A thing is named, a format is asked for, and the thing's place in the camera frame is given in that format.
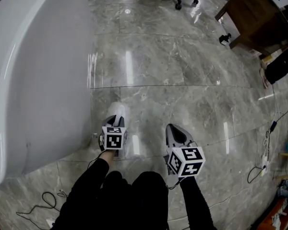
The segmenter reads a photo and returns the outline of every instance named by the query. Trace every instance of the marble floor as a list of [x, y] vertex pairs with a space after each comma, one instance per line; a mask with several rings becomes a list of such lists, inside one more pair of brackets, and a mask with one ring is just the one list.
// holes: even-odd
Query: marble floor
[[[112, 102], [131, 109], [129, 136], [111, 170], [132, 183], [143, 171], [167, 176], [165, 128], [174, 123], [188, 130], [202, 146], [206, 164], [197, 177], [218, 230], [246, 230], [272, 201], [286, 161], [278, 157], [288, 141], [288, 114], [271, 134], [270, 167], [263, 177], [247, 183], [250, 169], [260, 166], [263, 140], [273, 114], [288, 110], [288, 76], [263, 89], [258, 53], [218, 42], [228, 18], [214, 19], [225, 0], [89, 0], [92, 12], [94, 71], [91, 73], [93, 133], [99, 134]], [[17, 179], [0, 185], [2, 230], [33, 230], [18, 216], [42, 204], [44, 191], [69, 193], [89, 161], [99, 154], [97, 137], [91, 145]], [[64, 198], [57, 197], [60, 208]], [[42, 228], [55, 210], [37, 209], [31, 216]], [[169, 226], [188, 226], [180, 187], [169, 193]]]

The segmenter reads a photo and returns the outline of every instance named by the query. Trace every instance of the white cube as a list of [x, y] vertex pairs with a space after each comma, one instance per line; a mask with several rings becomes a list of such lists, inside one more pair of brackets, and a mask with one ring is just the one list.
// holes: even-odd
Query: white cube
[[122, 150], [126, 136], [126, 128], [103, 126], [101, 142], [106, 150]]
[[172, 148], [168, 165], [178, 177], [198, 175], [205, 164], [201, 147]]

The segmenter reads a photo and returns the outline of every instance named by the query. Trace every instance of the hand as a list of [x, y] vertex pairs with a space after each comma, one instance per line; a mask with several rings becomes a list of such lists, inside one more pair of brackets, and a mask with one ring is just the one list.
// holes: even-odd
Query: hand
[[105, 160], [108, 163], [108, 165], [111, 166], [115, 152], [116, 150], [106, 150], [100, 155], [100, 158]]

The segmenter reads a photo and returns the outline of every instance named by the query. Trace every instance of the brown wooden table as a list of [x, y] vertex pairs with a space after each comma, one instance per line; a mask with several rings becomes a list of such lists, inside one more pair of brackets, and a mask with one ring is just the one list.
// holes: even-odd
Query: brown wooden table
[[226, 12], [240, 33], [230, 48], [243, 44], [268, 56], [288, 46], [288, 21], [273, 0], [229, 0], [215, 19]]

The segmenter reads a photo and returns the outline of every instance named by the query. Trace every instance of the black sleeve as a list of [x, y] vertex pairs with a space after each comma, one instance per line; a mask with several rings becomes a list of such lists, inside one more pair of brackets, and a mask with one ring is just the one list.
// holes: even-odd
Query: black sleeve
[[210, 215], [209, 207], [198, 187], [195, 178], [187, 177], [180, 183], [186, 203], [190, 230], [216, 230]]
[[76, 229], [79, 222], [85, 224], [85, 221], [91, 219], [94, 201], [96, 201], [97, 194], [108, 171], [108, 163], [103, 159], [97, 159], [80, 176], [63, 204], [52, 230]]

